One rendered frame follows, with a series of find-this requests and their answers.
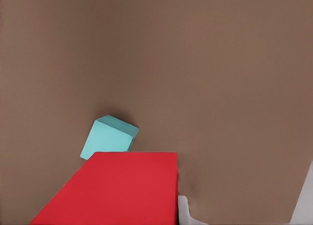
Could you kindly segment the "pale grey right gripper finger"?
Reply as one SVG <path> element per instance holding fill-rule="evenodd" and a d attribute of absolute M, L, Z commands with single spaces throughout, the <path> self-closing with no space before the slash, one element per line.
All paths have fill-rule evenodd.
<path fill-rule="evenodd" d="M 179 225 L 192 225 L 188 199 L 184 195 L 178 196 Z"/>

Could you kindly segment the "red wooden cube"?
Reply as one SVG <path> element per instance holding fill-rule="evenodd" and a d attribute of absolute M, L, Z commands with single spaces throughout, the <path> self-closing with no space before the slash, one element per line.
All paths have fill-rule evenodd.
<path fill-rule="evenodd" d="M 175 152 L 96 152 L 31 225 L 177 225 Z"/>

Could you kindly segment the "blue wooden cube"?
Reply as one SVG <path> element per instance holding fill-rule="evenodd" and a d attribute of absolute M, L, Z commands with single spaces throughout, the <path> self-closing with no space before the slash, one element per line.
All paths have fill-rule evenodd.
<path fill-rule="evenodd" d="M 87 160 L 95 152 L 126 152 L 133 145 L 139 128 L 111 115 L 94 121 L 80 157 Z"/>

